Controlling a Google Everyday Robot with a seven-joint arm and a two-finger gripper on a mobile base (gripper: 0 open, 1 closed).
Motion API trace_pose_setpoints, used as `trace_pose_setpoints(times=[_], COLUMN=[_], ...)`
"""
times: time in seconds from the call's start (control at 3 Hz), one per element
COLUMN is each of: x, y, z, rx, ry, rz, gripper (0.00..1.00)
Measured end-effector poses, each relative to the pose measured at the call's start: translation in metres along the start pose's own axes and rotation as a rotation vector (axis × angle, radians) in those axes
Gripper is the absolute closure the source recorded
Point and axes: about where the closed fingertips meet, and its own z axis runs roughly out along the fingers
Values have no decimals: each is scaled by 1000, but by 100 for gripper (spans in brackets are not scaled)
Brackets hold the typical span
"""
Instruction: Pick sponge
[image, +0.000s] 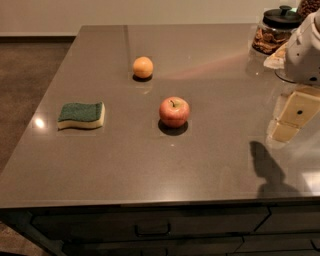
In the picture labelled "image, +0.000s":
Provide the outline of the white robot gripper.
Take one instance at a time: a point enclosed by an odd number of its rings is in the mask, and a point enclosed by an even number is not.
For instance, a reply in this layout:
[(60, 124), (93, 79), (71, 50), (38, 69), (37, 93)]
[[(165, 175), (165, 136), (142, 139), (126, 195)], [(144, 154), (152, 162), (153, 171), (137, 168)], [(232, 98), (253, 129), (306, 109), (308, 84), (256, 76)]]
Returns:
[[(309, 14), (291, 35), (285, 73), (296, 83), (320, 85), (320, 10)], [(290, 95), (281, 95), (270, 122), (270, 137), (290, 141), (319, 111), (319, 88), (298, 87)]]

